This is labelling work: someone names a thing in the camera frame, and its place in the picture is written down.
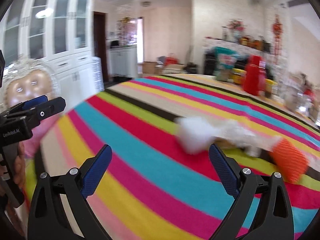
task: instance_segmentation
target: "glass cabinet door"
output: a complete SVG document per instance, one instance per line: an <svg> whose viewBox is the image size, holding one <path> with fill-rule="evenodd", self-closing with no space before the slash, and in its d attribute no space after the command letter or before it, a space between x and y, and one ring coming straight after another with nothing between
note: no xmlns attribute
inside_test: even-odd
<svg viewBox="0 0 320 240"><path fill-rule="evenodd" d="M18 37L21 26L21 12L25 0L14 0L10 9L4 33L4 60L8 66L18 59Z"/></svg>
<svg viewBox="0 0 320 240"><path fill-rule="evenodd" d="M47 0L34 0L29 31L30 58L39 59L45 57L44 21L52 13L47 9Z"/></svg>
<svg viewBox="0 0 320 240"><path fill-rule="evenodd" d="M69 50L67 46L67 9L69 0L57 0L54 13L54 54Z"/></svg>
<svg viewBox="0 0 320 240"><path fill-rule="evenodd" d="M88 46L86 41L87 5L88 0L77 1L75 49Z"/></svg>

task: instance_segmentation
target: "human hand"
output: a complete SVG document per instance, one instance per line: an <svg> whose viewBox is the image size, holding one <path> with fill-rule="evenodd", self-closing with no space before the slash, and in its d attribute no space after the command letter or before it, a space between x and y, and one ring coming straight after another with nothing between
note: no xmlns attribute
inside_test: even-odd
<svg viewBox="0 0 320 240"><path fill-rule="evenodd" d="M26 162L24 159L24 145L22 142L19 142L18 144L18 156L14 161L14 171L15 176L13 178L13 181L19 186L19 188L22 188L26 181ZM0 166L0 176L2 176L3 173L4 169L2 166ZM5 192L0 186L0 195L4 194Z"/></svg>

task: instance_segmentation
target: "silver screw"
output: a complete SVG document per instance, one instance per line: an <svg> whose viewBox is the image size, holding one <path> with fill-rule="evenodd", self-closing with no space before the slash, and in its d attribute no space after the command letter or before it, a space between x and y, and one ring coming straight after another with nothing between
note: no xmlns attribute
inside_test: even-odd
<svg viewBox="0 0 320 240"><path fill-rule="evenodd" d="M275 172L275 177L276 178L281 178L281 173L280 172Z"/></svg>
<svg viewBox="0 0 320 240"><path fill-rule="evenodd" d="M41 179L44 179L44 178L46 178L47 177L47 173L46 172L43 172L43 173L41 173L41 175L40 175L40 178Z"/></svg>
<svg viewBox="0 0 320 240"><path fill-rule="evenodd" d="M71 175L75 175L75 174L78 173L78 169L77 169L77 168L73 168L73 169L71 169L71 170L69 171L69 173L70 173Z"/></svg>
<svg viewBox="0 0 320 240"><path fill-rule="evenodd" d="M244 174L251 174L251 170L249 168L243 168L242 171Z"/></svg>

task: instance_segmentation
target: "flower vase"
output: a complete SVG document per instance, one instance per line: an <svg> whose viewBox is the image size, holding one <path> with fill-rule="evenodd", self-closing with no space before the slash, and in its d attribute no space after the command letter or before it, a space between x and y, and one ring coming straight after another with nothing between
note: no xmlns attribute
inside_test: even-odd
<svg viewBox="0 0 320 240"><path fill-rule="evenodd" d="M239 30L233 30L233 38L234 38L234 41L237 43L237 44L239 44L239 40L240 40L240 38L242 37L242 35L241 35L241 31L239 31Z"/></svg>

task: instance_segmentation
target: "striped tablecloth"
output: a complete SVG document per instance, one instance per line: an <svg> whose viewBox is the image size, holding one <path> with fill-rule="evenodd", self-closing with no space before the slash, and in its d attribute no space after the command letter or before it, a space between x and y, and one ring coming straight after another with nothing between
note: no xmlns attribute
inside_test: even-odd
<svg viewBox="0 0 320 240"><path fill-rule="evenodd" d="M51 176L65 174L108 144L111 164L88 201L114 239L208 239L233 198L207 152L191 156L181 149L174 119L202 116L212 125L235 119L266 139L288 138L309 159L300 181L286 183L297 238L320 207L320 133L272 102L223 86L201 76L174 74L110 87L78 105L46 135L46 169ZM277 171L265 156L251 158L240 150L225 153L256 174ZM250 227L258 202L255 197L240 234Z"/></svg>

